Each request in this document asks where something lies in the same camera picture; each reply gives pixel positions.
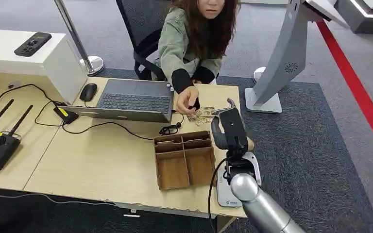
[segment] metal pole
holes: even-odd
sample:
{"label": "metal pole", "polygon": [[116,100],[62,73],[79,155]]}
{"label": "metal pole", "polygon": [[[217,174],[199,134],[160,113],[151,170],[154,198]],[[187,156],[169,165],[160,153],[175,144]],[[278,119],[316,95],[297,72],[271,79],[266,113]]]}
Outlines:
{"label": "metal pole", "polygon": [[102,58],[98,56],[88,56],[85,51],[84,46],[76,32],[75,26],[73,26],[72,20],[68,14],[68,11],[65,7],[65,4],[62,0],[54,0],[56,6],[58,7],[59,12],[61,13],[62,19],[64,20],[65,24],[67,25],[68,31],[74,41],[76,48],[78,49],[79,54],[81,55],[82,59],[80,60],[82,65],[85,65],[88,75],[92,76],[104,68],[104,63]]}

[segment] paper money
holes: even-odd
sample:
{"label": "paper money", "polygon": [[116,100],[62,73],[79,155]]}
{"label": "paper money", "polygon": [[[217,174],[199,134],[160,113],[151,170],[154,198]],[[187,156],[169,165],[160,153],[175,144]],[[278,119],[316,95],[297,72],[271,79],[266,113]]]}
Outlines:
{"label": "paper money", "polygon": [[195,122],[198,126],[206,123],[210,123],[214,117],[212,113],[215,111],[214,107],[202,107],[195,111],[193,114],[187,115],[186,117],[190,122]]}

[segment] laptop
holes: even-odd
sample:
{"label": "laptop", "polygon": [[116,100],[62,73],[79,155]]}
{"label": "laptop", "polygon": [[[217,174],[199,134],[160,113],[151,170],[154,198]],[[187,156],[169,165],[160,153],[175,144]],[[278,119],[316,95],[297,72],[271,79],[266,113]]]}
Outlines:
{"label": "laptop", "polygon": [[109,79],[95,108],[59,108],[92,118],[169,123],[173,92],[168,82]]}

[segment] computer mouse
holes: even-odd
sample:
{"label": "computer mouse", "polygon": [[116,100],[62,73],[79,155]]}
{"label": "computer mouse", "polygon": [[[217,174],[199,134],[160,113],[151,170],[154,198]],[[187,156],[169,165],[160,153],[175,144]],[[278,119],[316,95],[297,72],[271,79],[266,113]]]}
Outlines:
{"label": "computer mouse", "polygon": [[95,83],[88,83],[82,89],[79,99],[83,101],[91,101],[94,98],[97,90],[98,90],[98,86]]}

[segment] speaker grille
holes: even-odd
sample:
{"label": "speaker grille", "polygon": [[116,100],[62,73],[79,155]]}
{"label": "speaker grille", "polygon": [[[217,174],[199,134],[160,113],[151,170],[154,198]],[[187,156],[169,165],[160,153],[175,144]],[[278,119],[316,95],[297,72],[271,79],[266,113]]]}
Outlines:
{"label": "speaker grille", "polygon": [[286,73],[293,73],[296,70],[298,70],[298,67],[299,67],[298,63],[291,62],[291,63],[285,64],[284,70]]}

